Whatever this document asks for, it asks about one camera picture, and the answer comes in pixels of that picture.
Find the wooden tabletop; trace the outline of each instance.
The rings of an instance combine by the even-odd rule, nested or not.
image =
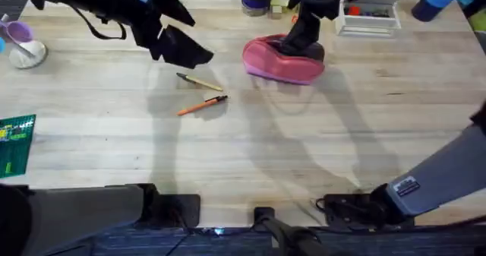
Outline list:
[[[196,27],[163,23],[215,52],[195,71],[153,62],[131,36],[98,40],[65,6],[26,7],[21,20],[50,55],[29,71],[0,58],[0,118],[37,114],[27,174],[2,182],[153,182],[162,193],[200,194],[202,226],[250,225],[255,206],[315,226],[324,215],[311,200],[371,191],[403,174],[457,136],[486,97],[484,53],[456,3],[421,23],[410,15],[418,0],[401,0],[403,29],[392,40],[338,37],[323,20],[326,71],[306,87],[252,77],[241,63],[247,41],[288,32],[291,15],[250,18],[240,0],[182,1]],[[116,24],[97,26],[120,33]],[[178,71],[224,87],[229,101],[177,117],[220,94]],[[418,222],[484,214],[485,199],[478,192]]]

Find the pen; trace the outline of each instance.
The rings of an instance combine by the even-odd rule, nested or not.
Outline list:
[[[217,103],[220,103],[222,101],[225,101],[226,99],[228,99],[228,96],[217,96],[217,97],[214,97],[214,98],[212,98],[210,100],[206,100],[203,103],[201,103],[199,105],[196,105],[194,107],[191,107],[191,108],[188,108],[188,109],[183,109],[183,110],[179,111],[177,113],[177,115],[178,116],[186,115],[189,112],[194,112],[194,111],[197,111],[197,110],[202,109],[204,107],[212,106],[214,104],[217,104]]]
[[[181,74],[181,73],[177,73],[177,75],[179,77],[181,77],[183,80],[185,81],[190,81],[190,82],[193,82],[193,83],[196,83],[196,84],[200,84],[200,85],[203,85],[203,86],[206,86],[206,87],[209,87],[213,90],[217,90],[219,92],[222,92],[222,88],[221,87],[218,87],[216,85],[212,85],[212,84],[208,84],[206,81],[202,81],[200,79],[197,79],[195,77],[189,77],[188,75],[186,74]]]

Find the green circuit board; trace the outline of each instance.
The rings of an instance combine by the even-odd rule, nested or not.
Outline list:
[[[25,174],[35,123],[35,115],[0,119],[0,178]]]

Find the orange pen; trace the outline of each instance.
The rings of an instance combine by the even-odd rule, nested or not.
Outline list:
[[[197,110],[202,109],[204,107],[212,106],[214,104],[217,104],[217,103],[220,103],[222,101],[225,101],[226,99],[228,99],[228,96],[217,96],[217,97],[214,97],[214,98],[212,98],[210,100],[206,100],[206,101],[204,101],[204,103],[201,103],[201,104],[196,105],[194,107],[191,107],[189,109],[183,109],[183,110],[179,111],[177,113],[177,115],[178,116],[186,115],[189,112],[194,112],[194,111],[197,111]]]

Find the white container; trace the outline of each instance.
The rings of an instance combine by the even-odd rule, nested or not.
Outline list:
[[[390,17],[351,16],[344,14],[346,6],[358,6],[361,11],[376,11],[386,9]],[[395,31],[401,29],[396,13],[396,3],[392,5],[369,4],[358,2],[339,3],[339,16],[334,20],[336,31],[340,36],[375,36],[394,37]]]
[[[401,29],[400,20],[396,14],[398,0],[357,0],[339,3],[339,16],[335,19],[336,31],[340,36],[376,36],[394,37]],[[344,8],[349,5],[358,6],[361,11],[373,12],[386,9],[390,17],[350,16],[344,15]]]

